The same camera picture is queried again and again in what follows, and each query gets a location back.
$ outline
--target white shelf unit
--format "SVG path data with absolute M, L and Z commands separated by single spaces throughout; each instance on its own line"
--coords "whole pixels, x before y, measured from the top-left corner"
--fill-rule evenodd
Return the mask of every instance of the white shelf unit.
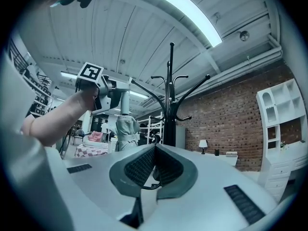
M 42 97 L 47 97 L 47 98 L 49 98 L 49 100 L 48 100 L 48 103 L 50 103 L 50 100 L 52 100 L 52 97 L 49 95 L 49 94 L 47 94 L 46 92 L 44 92 L 41 88 L 39 88 L 38 86 L 36 86 L 34 83 L 32 83 L 32 81 L 30 80 L 30 79 L 28 79 L 26 76 L 25 76 L 25 72 L 26 71 L 24 71 L 23 73 L 22 73 L 22 77 L 23 77 L 23 79 L 28 83 L 28 85 L 31 87 L 31 88 L 33 88 L 34 90 L 35 90 L 35 93 L 37 94 L 37 96 L 39 96 L 40 98 L 42 98 Z M 37 101 L 37 100 L 34 100 L 34 103 L 38 103 L 38 104 L 40 104 L 40 105 L 42 105 L 42 108 L 40 108 L 40 110 L 43 110 L 45 113 L 46 113 L 46 107 L 48 106 L 48 105 L 45 105 L 45 104 L 43 104 L 43 103 L 41 103 L 41 102 L 39 102 L 39 101 Z M 34 116 L 42 116 L 42 114 L 38 114 L 38 113 L 36 113 L 36 112 L 31 112 L 31 114 L 33 114 Z
M 291 171 L 307 165 L 308 125 L 304 101 L 298 85 L 290 79 L 257 93 L 263 127 L 263 159 L 258 183 L 280 201 Z M 282 123 L 300 119 L 301 141 L 281 150 Z
M 158 116 L 155 116 L 155 118 L 158 118 L 158 119 L 161 119 L 163 117 L 163 112 L 160 113 L 160 115 Z M 160 140 L 160 144 L 163 143 L 163 127 L 164 127 L 164 122 L 163 121 L 159 121 L 159 122 L 156 122 L 156 123 L 151 123 L 151 116 L 149 116 L 148 119 L 145 119 L 145 120 L 137 120 L 137 122 L 145 122 L 145 123 L 148 123 L 147 127 L 146 128 L 140 128 L 140 129 L 146 129 L 147 130 L 147 144 L 150 143 L 150 132 L 153 130 L 153 129 L 159 129 L 159 137 L 161 138 Z

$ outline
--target checkered blanket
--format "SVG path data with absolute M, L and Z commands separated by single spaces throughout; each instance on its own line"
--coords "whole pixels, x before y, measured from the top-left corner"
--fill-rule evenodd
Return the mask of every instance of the checkered blanket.
M 89 156 L 103 155 L 107 153 L 108 153 L 108 144 L 106 144 L 104 148 L 89 148 L 81 144 L 77 146 L 75 157 L 89 157 Z

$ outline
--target coat rack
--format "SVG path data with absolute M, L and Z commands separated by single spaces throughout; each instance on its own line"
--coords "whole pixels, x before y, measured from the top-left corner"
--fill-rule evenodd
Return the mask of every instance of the coat rack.
M 146 91 L 148 94 L 150 94 L 153 98 L 155 98 L 160 106 L 163 109 L 164 116 L 161 119 L 155 118 L 154 116 L 151 117 L 151 119 L 156 121 L 164 120 L 164 139 L 163 144 L 175 146 L 176 141 L 176 121 L 186 121 L 190 120 L 192 117 L 188 116 L 186 118 L 179 118 L 177 116 L 177 112 L 179 109 L 179 106 L 183 102 L 183 100 L 190 95 L 193 91 L 195 91 L 199 86 L 201 86 L 203 83 L 205 83 L 207 80 L 209 80 L 211 77 L 210 75 L 206 75 L 203 80 L 201 80 L 197 85 L 195 85 L 193 88 L 191 88 L 187 93 L 185 93 L 184 96 L 177 102 L 175 99 L 175 82 L 178 78 L 188 78 L 188 75 L 180 75 L 176 76 L 174 79 L 172 79 L 172 67 L 173 67 L 173 48 L 174 43 L 170 43 L 170 60 L 167 62 L 167 79 L 165 79 L 162 76 L 151 76 L 151 79 L 159 78 L 162 79 L 165 84 L 165 104 L 160 100 L 159 97 L 157 97 L 154 93 L 146 89 L 144 86 L 140 85 L 135 80 L 132 80 L 131 83 L 135 84 L 136 86 L 140 87 L 142 90 Z

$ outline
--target human arm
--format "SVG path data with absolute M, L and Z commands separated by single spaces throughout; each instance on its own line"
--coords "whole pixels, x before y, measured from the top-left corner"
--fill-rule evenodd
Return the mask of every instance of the human arm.
M 34 119 L 29 115 L 24 120 L 22 132 L 37 138 L 44 146 L 52 146 L 87 111 L 93 109 L 97 89 L 80 91 L 47 114 Z

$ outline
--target lampshade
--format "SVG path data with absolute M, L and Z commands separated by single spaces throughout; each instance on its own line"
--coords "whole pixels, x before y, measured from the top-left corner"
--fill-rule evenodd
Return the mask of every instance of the lampshade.
M 199 143 L 199 147 L 201 147 L 201 148 L 207 147 L 206 140 L 201 140 L 200 143 Z

